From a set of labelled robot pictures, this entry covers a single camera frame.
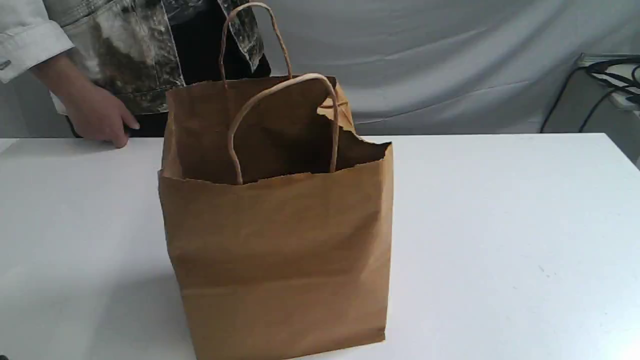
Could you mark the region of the person's right hand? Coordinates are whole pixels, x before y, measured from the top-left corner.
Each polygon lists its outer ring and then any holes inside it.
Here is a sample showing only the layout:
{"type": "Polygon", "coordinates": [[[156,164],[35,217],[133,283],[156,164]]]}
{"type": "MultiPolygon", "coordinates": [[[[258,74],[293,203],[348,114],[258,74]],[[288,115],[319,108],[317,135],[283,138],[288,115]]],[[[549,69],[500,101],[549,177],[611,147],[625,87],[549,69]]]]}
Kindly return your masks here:
{"type": "Polygon", "coordinates": [[[140,129],[139,121],[119,98],[91,82],[74,84],[58,98],[74,130],[85,139],[121,149],[129,141],[128,130],[140,129]]]}

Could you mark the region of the person's right forearm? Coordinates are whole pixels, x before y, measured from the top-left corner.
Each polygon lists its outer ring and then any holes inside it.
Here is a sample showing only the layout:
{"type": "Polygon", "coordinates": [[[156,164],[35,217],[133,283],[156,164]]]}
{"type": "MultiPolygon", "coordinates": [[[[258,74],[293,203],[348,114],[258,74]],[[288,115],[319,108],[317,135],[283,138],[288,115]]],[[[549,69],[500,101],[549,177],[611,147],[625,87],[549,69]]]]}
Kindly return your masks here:
{"type": "Polygon", "coordinates": [[[2,0],[1,82],[73,48],[63,27],[85,13],[82,0],[2,0]]]}

